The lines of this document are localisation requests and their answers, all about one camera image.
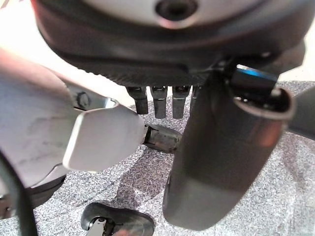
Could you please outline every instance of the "black cable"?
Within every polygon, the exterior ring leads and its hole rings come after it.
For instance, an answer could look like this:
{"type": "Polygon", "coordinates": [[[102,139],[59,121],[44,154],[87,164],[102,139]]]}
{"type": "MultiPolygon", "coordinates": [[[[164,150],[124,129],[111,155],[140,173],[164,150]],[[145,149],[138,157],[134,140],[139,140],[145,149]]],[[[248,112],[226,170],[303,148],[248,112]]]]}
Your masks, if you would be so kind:
{"type": "Polygon", "coordinates": [[[10,192],[20,220],[21,236],[38,236],[31,200],[15,170],[0,150],[0,177],[10,192]]]}

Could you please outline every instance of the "screw hole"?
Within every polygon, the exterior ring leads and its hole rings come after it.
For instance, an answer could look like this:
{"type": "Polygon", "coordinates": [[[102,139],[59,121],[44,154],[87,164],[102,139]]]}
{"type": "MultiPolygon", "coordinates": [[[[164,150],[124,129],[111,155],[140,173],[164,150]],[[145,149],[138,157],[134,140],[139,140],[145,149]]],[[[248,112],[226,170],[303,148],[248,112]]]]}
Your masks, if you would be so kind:
{"type": "Polygon", "coordinates": [[[156,12],[170,21],[187,19],[197,10],[194,0],[162,0],[157,4],[156,12]]]}

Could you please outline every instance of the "black plastic housing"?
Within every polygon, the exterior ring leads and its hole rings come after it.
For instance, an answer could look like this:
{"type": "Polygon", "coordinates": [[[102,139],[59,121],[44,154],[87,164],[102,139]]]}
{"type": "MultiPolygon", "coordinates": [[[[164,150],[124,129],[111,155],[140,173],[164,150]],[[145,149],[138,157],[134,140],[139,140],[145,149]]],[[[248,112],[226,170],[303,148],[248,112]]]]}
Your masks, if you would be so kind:
{"type": "Polygon", "coordinates": [[[90,223],[97,218],[108,220],[113,226],[113,234],[119,230],[127,230],[132,235],[152,236],[155,228],[150,216],[136,210],[125,208],[112,208],[101,203],[87,205],[81,216],[81,227],[88,230],[90,223]]]}
{"type": "Polygon", "coordinates": [[[212,78],[197,98],[165,188],[163,214],[176,226],[207,229],[239,202],[293,116],[292,98],[268,102],[271,109],[234,98],[212,78]]]}
{"type": "Polygon", "coordinates": [[[289,131],[315,140],[315,87],[296,96],[297,109],[289,131]]]}
{"type": "Polygon", "coordinates": [[[78,0],[32,4],[61,58],[129,87],[201,85],[227,57],[277,55],[301,42],[315,11],[314,0],[266,0],[226,21],[173,30],[116,19],[78,0]]]}

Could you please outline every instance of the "white plastic lever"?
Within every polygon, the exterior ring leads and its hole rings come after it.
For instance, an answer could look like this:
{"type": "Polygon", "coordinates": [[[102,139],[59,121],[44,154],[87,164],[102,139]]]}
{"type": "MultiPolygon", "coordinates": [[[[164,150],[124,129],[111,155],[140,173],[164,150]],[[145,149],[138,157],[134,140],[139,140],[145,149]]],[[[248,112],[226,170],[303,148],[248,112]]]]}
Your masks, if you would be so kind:
{"type": "Polygon", "coordinates": [[[111,108],[83,112],[74,124],[63,165],[71,170],[105,170],[133,154],[145,134],[143,119],[117,101],[111,108]]]}

